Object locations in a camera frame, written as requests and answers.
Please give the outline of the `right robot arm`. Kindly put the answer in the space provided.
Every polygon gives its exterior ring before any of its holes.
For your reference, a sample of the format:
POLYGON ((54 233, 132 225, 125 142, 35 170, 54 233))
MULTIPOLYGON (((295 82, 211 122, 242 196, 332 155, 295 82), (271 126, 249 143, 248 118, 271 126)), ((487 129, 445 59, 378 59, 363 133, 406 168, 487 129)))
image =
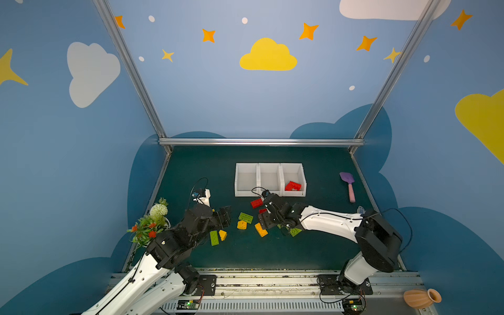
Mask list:
POLYGON ((344 292, 353 292, 378 271, 390 273, 398 266, 403 238, 373 209, 364 213, 337 213, 303 203, 291 206, 269 190, 262 191, 261 198, 266 211, 259 214, 259 222, 265 230, 277 225, 288 230, 315 230, 358 244, 359 252, 345 263, 337 278, 344 292))

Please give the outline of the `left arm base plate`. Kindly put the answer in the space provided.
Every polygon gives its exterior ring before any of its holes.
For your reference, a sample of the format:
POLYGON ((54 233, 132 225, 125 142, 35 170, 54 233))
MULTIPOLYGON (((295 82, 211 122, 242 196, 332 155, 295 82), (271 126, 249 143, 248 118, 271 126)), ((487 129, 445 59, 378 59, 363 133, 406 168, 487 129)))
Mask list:
POLYGON ((199 275, 198 279, 191 280, 184 291, 186 296, 214 296, 217 288, 217 276, 213 274, 199 275))

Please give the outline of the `yellow sloped lego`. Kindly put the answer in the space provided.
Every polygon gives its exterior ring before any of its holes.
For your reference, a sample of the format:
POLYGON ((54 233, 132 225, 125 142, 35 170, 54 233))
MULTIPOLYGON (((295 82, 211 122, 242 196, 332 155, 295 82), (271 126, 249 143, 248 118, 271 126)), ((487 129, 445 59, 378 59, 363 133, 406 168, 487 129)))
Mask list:
POLYGON ((221 241, 225 241, 225 240, 226 240, 226 238, 227 238, 227 232, 226 232, 226 231, 224 231, 224 230, 220 230, 220 231, 219 231, 219 237, 220 237, 220 240, 221 240, 221 241))

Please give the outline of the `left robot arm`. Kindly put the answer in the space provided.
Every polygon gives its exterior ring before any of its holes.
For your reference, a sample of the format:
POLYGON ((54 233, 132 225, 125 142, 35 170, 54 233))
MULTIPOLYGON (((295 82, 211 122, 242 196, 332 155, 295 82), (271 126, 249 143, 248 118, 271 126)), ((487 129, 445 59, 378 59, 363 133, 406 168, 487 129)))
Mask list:
POLYGON ((200 203, 186 210, 183 220, 159 233, 133 270, 84 313, 152 314, 166 301, 194 293, 200 274, 188 258, 210 232, 230 225, 231 211, 200 203))

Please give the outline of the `orange-yellow small lego cube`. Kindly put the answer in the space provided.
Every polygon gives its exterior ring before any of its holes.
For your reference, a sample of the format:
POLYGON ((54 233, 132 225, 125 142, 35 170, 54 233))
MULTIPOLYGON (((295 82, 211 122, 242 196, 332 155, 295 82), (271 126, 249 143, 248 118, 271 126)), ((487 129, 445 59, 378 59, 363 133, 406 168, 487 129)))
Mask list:
POLYGON ((238 230, 246 230, 247 227, 248 227, 248 223, 247 222, 242 221, 242 220, 238 221, 238 224, 237 224, 237 229, 238 230))

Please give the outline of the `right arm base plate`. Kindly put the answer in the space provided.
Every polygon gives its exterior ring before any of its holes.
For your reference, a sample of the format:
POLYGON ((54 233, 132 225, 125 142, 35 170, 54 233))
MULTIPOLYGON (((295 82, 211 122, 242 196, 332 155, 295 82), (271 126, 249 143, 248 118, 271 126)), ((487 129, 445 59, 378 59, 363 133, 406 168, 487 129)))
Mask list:
POLYGON ((372 295, 374 292, 368 278, 359 286, 350 280, 343 279, 337 274, 319 274, 317 284, 322 295, 372 295))

